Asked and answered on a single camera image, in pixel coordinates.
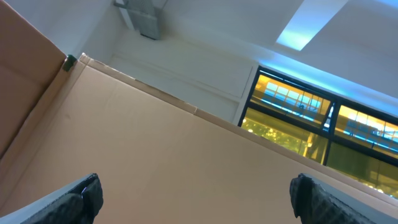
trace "glass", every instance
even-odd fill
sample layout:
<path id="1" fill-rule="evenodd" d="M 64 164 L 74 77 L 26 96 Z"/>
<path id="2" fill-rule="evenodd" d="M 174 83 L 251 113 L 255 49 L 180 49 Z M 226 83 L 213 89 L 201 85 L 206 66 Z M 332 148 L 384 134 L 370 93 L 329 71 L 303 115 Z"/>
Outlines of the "glass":
<path id="1" fill-rule="evenodd" d="M 398 159 L 398 126 L 341 106 L 335 134 Z"/>
<path id="2" fill-rule="evenodd" d="M 330 105 L 329 100 L 265 75 L 259 76 L 250 100 L 318 128 L 324 125 Z"/>
<path id="3" fill-rule="evenodd" d="M 248 108 L 242 128 L 319 163 L 328 140 L 292 124 Z"/>
<path id="4" fill-rule="evenodd" d="M 398 167 L 335 143 L 331 144 L 326 166 L 398 198 Z"/>

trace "cardboard wall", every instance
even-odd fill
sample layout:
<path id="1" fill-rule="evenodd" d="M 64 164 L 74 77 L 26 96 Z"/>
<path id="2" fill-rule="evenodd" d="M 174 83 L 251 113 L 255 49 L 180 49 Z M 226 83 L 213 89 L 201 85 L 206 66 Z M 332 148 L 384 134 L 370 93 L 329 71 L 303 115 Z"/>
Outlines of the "cardboard wall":
<path id="1" fill-rule="evenodd" d="M 224 121 L 210 114 L 86 59 L 26 142 L 15 161 L 19 168 L 7 174 L 18 176 L 14 172 L 25 166 L 0 215 L 96 172 L 104 205 L 95 223 L 300 223 L 289 184 L 305 172 L 398 217 L 396 206 L 309 166 L 326 167 L 299 163 L 218 126 Z"/>
<path id="2" fill-rule="evenodd" d="M 65 55 L 0 1 L 0 157 L 50 85 Z"/>

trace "black window frame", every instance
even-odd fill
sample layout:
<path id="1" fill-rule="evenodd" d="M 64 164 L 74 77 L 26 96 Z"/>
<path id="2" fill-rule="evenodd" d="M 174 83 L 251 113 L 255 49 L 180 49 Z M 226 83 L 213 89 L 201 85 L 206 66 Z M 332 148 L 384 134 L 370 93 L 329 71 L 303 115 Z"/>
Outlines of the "black window frame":
<path id="1" fill-rule="evenodd" d="M 329 131 L 324 131 L 323 130 L 323 125 L 321 125 L 320 128 L 317 128 L 315 126 L 312 126 L 311 124 L 308 123 L 304 123 L 303 121 L 300 121 L 298 119 L 295 119 L 291 116 L 287 116 L 285 114 L 281 114 L 277 111 L 274 111 L 272 109 L 266 108 L 265 106 L 261 106 L 257 103 L 253 103 L 250 101 L 253 93 L 254 93 L 254 89 L 256 87 L 256 84 L 258 82 L 258 79 L 260 77 L 260 75 L 264 75 L 266 77 L 272 78 L 278 82 L 282 82 L 285 83 L 287 85 L 290 85 L 292 87 L 298 88 L 300 90 L 306 91 L 307 93 L 322 97 L 326 100 L 330 101 L 330 105 L 329 108 L 326 112 L 326 117 L 324 122 L 327 120 L 327 117 L 330 113 L 330 108 L 333 105 L 333 112 L 330 118 L 330 127 L 329 127 Z M 319 89 L 317 87 L 314 87 L 312 85 L 309 85 L 308 83 L 302 82 L 300 80 L 294 79 L 292 77 L 288 77 L 287 75 L 283 75 L 279 72 L 273 71 L 271 69 L 268 68 L 264 68 L 262 66 L 259 66 L 257 68 L 257 72 L 256 72 L 256 76 L 254 77 L 248 98 L 246 99 L 244 108 L 243 108 L 243 112 L 242 115 L 239 119 L 239 123 L 238 126 L 241 127 L 242 123 L 243 123 L 243 119 L 246 116 L 246 111 L 248 110 L 248 108 L 259 111 L 261 113 L 264 113 L 266 115 L 269 115 L 271 117 L 277 118 L 281 121 L 285 121 L 287 123 L 293 124 L 294 126 L 297 126 L 299 128 L 302 128 L 304 130 L 310 131 L 314 134 L 317 134 L 319 136 L 322 136 L 324 138 L 327 138 L 328 140 L 328 144 L 326 147 L 326 152 L 325 152 L 325 156 L 323 158 L 323 164 L 322 165 L 326 165 L 327 160 L 328 160 L 328 155 L 330 152 L 330 147 L 331 147 L 331 143 L 337 143 L 340 144 L 342 146 L 346 146 L 352 150 L 358 151 L 362 154 L 365 154 L 367 156 L 373 157 L 375 159 L 378 159 L 382 162 L 388 163 L 390 165 L 396 166 L 398 167 L 398 159 L 388 156 L 387 154 L 384 154 L 382 152 L 376 151 L 374 149 L 368 148 L 366 146 L 363 146 L 361 144 L 358 144 L 356 142 L 350 141 L 349 139 L 345 139 L 341 136 L 337 136 L 335 135 L 335 128 L 336 128 L 336 122 L 337 122 L 337 118 L 338 118 L 338 113 L 340 111 L 340 107 L 341 106 L 347 106 L 351 109 L 354 109 L 356 111 L 365 113 L 369 116 L 375 117 L 377 119 L 381 119 L 383 121 L 386 121 L 388 123 L 394 124 L 394 125 L 398 125 L 398 118 L 391 116 L 387 113 L 384 113 L 382 111 L 378 111 L 375 110 L 373 108 L 370 108 L 368 106 L 362 105 L 360 103 L 354 102 L 352 100 L 349 100 L 347 98 L 343 98 L 341 96 L 338 96 L 336 94 L 333 94 L 332 92 L 329 91 L 325 91 L 322 89 Z"/>

